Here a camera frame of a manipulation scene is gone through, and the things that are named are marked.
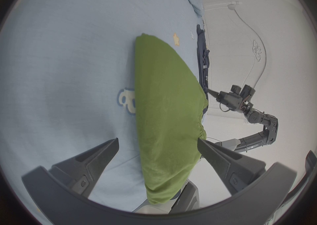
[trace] robotic arm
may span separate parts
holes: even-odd
[[[224,142],[216,143],[223,147],[229,148],[236,152],[248,151],[263,145],[272,144],[276,140],[278,120],[275,116],[265,114],[253,108],[251,98],[255,90],[244,85],[242,91],[237,85],[232,85],[231,91],[226,93],[224,91],[215,92],[208,89],[208,93],[216,98],[217,102],[226,105],[231,111],[243,113],[248,122],[252,124],[263,124],[263,131],[253,134],[239,140],[232,139]]]

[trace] white print on bedsheet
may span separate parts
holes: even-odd
[[[121,89],[117,95],[117,103],[119,106],[126,108],[126,111],[135,115],[135,93],[133,88]]]

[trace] ventilation grille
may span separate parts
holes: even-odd
[[[186,212],[189,212],[193,209],[195,203],[197,202],[197,197],[195,196],[191,202],[191,204],[189,205],[189,207],[187,208]]]

